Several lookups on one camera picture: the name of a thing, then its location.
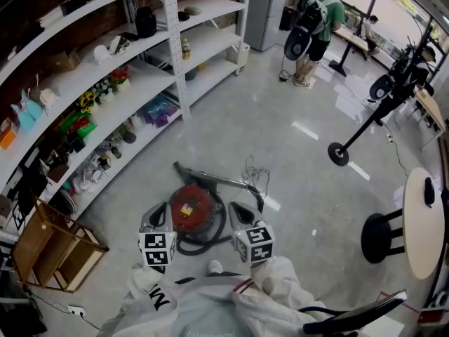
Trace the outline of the round wooden table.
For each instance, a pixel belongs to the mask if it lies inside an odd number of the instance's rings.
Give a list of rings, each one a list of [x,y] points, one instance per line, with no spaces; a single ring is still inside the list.
[[[378,264],[387,256],[405,253],[413,275],[420,280],[438,265],[445,237],[443,202],[432,178],[435,202],[432,208],[424,203],[426,177],[431,177],[427,170],[414,168],[403,189],[402,207],[387,215],[370,215],[361,233],[361,249],[368,262]]]

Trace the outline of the silver refrigerator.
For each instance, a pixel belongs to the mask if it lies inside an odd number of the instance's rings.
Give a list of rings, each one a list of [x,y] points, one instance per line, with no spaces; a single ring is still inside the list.
[[[263,52],[271,48],[279,31],[286,0],[249,0],[244,42]]]

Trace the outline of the rectangular wooden table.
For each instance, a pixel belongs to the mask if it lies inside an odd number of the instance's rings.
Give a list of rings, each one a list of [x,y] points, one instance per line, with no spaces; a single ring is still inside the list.
[[[439,128],[439,131],[437,131],[434,136],[420,148],[421,150],[425,150],[429,146],[429,144],[436,141],[446,132],[446,123],[441,115],[441,111],[437,102],[432,96],[427,93],[426,90],[416,88],[415,100],[419,104],[421,104],[422,108],[424,109],[424,114],[417,120],[417,124],[420,124],[420,122],[423,121],[425,117],[431,117],[434,123]]]

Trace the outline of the vacuum wand with grey nozzle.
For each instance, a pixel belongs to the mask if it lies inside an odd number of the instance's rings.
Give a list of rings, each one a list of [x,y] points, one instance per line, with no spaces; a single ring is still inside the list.
[[[196,171],[187,167],[184,167],[182,164],[180,164],[178,161],[175,161],[173,163],[173,168],[180,174],[184,174],[190,178],[199,178],[204,180],[211,180],[215,181],[217,183],[234,186],[234,187],[240,187],[244,190],[250,191],[250,192],[256,192],[258,193],[258,190],[252,186],[251,184],[244,183],[237,180],[230,180],[228,178],[223,178],[220,176],[211,175],[209,173]]]

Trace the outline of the black curved chair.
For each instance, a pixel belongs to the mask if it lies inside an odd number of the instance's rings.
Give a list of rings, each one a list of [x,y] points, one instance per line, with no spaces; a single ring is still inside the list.
[[[301,313],[322,312],[328,315],[323,321],[304,324],[303,332],[308,336],[320,337],[345,337],[346,333],[356,336],[358,330],[391,312],[406,300],[406,290],[402,290],[354,310],[337,311],[317,306],[301,308]]]

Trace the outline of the person's left forearm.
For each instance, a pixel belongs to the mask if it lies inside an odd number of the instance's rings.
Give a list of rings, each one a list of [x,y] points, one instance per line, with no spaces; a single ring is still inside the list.
[[[128,293],[122,303],[125,310],[165,312],[174,310],[178,305],[179,286],[152,267],[134,265],[127,287]]]

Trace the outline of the green toy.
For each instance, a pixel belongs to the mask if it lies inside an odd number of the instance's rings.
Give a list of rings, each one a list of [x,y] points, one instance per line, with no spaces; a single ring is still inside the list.
[[[60,127],[62,137],[67,137],[69,134],[76,132],[78,137],[84,139],[92,133],[97,127],[92,116],[87,112],[75,112],[67,117]]]

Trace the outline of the white pouch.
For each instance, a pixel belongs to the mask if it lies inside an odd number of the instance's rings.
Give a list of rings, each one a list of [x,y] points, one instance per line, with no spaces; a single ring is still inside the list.
[[[49,88],[41,90],[39,94],[41,104],[45,107],[46,110],[50,110],[52,106],[54,106],[54,104],[59,100],[59,98],[60,97]]]

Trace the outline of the black pouch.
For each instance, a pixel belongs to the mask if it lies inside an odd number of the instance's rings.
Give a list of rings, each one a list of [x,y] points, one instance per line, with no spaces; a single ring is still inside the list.
[[[431,177],[424,179],[424,203],[427,207],[432,208],[435,202],[435,189]]]

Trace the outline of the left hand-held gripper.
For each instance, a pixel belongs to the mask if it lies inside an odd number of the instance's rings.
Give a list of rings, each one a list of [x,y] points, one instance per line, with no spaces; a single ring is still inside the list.
[[[139,247],[146,266],[164,267],[173,262],[177,234],[172,231],[173,219],[168,202],[151,207],[142,216],[139,232],[144,233],[139,234]]]

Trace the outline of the person's right forearm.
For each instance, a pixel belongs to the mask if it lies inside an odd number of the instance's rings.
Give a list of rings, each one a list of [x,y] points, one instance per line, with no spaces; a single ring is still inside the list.
[[[232,293],[237,308],[288,314],[311,306],[322,307],[304,290],[297,278],[291,260],[275,256],[250,269],[250,277]]]

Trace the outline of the white jug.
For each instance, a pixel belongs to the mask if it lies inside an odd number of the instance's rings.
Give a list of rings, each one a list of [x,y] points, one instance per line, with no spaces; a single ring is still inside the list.
[[[146,125],[145,121],[141,119],[138,113],[134,113],[133,115],[131,115],[130,120],[131,124],[133,125],[133,130],[136,133],[141,132]]]

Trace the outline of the red vacuum cleaner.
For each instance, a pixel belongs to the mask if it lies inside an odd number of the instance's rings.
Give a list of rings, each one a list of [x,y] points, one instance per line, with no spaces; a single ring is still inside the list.
[[[213,193],[198,185],[185,185],[168,201],[173,229],[185,234],[209,231],[217,221],[222,206]]]

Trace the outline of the person's torso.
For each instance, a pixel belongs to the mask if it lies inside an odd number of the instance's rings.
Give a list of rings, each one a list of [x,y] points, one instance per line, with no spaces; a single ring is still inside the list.
[[[174,310],[125,310],[105,322],[97,337],[303,337],[306,323],[322,312],[288,314],[236,307],[232,293],[249,277],[209,277],[178,285]]]

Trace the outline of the open wooden cabinet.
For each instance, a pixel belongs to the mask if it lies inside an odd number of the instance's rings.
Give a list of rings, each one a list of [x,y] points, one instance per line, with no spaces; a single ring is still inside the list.
[[[74,293],[109,251],[93,231],[32,197],[34,213],[12,250],[18,282]]]

